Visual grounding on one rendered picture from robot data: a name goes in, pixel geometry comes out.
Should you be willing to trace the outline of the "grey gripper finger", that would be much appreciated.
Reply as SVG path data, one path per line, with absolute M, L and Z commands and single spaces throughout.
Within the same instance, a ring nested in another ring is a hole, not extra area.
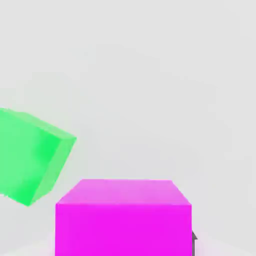
M 198 240 L 197 236 L 195 233 L 192 231 L 192 256 L 195 256 L 195 244 L 196 240 Z

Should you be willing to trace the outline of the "small green cube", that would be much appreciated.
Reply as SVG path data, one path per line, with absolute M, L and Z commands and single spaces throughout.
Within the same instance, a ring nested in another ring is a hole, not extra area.
M 29 113 L 0 108 L 0 194 L 25 206 L 45 196 L 76 139 Z

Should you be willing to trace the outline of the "small magenta cube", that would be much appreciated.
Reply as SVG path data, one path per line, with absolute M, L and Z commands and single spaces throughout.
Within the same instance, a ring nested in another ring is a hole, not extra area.
M 170 180 L 83 179 L 55 205 L 54 256 L 192 256 L 192 206 Z

